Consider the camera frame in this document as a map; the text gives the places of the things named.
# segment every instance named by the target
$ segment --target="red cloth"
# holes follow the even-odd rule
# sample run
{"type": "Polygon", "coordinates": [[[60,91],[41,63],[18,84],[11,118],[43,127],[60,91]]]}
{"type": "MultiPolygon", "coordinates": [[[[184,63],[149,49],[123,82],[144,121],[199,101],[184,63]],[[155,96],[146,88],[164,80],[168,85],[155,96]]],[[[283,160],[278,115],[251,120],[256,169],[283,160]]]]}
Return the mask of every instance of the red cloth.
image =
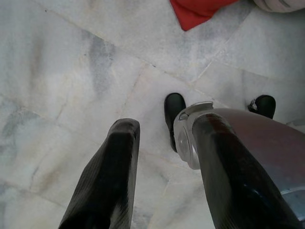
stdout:
{"type": "Polygon", "coordinates": [[[170,0],[184,31],[209,20],[221,7],[237,0],[170,0]]]}

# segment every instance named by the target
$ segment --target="black boot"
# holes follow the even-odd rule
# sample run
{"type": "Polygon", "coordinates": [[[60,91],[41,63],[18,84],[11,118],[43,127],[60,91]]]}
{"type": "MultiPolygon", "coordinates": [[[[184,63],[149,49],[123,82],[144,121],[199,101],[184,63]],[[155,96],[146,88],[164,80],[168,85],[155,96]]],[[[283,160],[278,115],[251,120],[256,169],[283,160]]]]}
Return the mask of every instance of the black boot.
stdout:
{"type": "Polygon", "coordinates": [[[275,99],[269,95],[261,95],[248,105],[249,111],[273,119],[275,114],[275,99]]]}
{"type": "Polygon", "coordinates": [[[173,122],[176,116],[186,108],[185,101],[179,93],[171,93],[164,101],[165,122],[170,132],[171,146],[177,152],[175,138],[173,135],[173,122]]]}

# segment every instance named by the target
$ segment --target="black shoe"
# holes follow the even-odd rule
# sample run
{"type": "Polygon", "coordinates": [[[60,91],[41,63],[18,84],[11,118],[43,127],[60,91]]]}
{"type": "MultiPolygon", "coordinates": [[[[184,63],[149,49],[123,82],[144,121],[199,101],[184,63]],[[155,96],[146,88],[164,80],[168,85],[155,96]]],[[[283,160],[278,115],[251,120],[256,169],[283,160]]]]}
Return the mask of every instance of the black shoe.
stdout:
{"type": "Polygon", "coordinates": [[[164,101],[165,122],[170,132],[171,146],[175,152],[177,152],[177,149],[173,135],[173,122],[176,116],[185,108],[186,105],[182,95],[178,93],[171,93],[166,96],[164,101]]]}
{"type": "Polygon", "coordinates": [[[273,119],[276,102],[272,96],[261,95],[248,105],[249,111],[273,119]]]}

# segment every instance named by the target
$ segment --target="white marble tile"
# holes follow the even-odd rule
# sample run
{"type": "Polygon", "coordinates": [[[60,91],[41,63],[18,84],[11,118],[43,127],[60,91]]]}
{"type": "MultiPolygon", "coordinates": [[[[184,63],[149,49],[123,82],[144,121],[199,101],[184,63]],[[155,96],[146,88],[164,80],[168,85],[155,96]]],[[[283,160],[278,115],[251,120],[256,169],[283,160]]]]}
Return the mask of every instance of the white marble tile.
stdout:
{"type": "Polygon", "coordinates": [[[305,117],[305,83],[268,80],[264,94],[276,100],[274,120],[288,123],[305,117]]]}
{"type": "Polygon", "coordinates": [[[217,59],[259,75],[305,82],[305,11],[255,9],[217,59]]]}
{"type": "Polygon", "coordinates": [[[10,101],[0,110],[0,178],[67,206],[99,145],[10,101]]]}
{"type": "Polygon", "coordinates": [[[65,209],[0,181],[1,229],[55,229],[65,209]]]}
{"type": "Polygon", "coordinates": [[[146,64],[37,3],[4,5],[13,16],[0,36],[1,93],[102,142],[146,64]]]}
{"type": "Polygon", "coordinates": [[[149,228],[154,213],[163,202],[168,184],[181,184],[180,187],[183,188],[198,180],[202,180],[199,171],[178,167],[157,156],[140,151],[132,229],[149,228]]]}
{"type": "MultiPolygon", "coordinates": [[[[143,152],[152,153],[174,164],[188,167],[187,163],[183,162],[172,150],[164,120],[164,99],[172,92],[181,93],[187,105],[212,100],[194,91],[180,80],[151,67],[142,72],[134,91],[129,96],[122,117],[134,118],[140,122],[140,148],[143,152]]],[[[215,107],[223,107],[223,105],[215,102],[215,107]]]]}
{"type": "Polygon", "coordinates": [[[254,4],[242,0],[184,32],[168,0],[36,0],[140,59],[192,81],[230,38],[254,4]]]}
{"type": "Polygon", "coordinates": [[[268,78],[213,61],[195,87],[230,108],[245,109],[260,96],[268,78]]]}
{"type": "Polygon", "coordinates": [[[214,229],[202,180],[169,185],[149,228],[214,229]]]}

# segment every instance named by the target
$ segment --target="red fabric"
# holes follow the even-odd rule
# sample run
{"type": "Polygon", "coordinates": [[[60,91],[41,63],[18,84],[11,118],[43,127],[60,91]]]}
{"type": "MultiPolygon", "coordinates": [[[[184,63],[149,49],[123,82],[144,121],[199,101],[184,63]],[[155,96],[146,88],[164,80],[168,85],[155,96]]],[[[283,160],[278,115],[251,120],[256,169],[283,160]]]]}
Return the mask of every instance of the red fabric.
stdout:
{"type": "Polygon", "coordinates": [[[221,7],[237,0],[170,0],[184,31],[209,20],[221,7]]]}

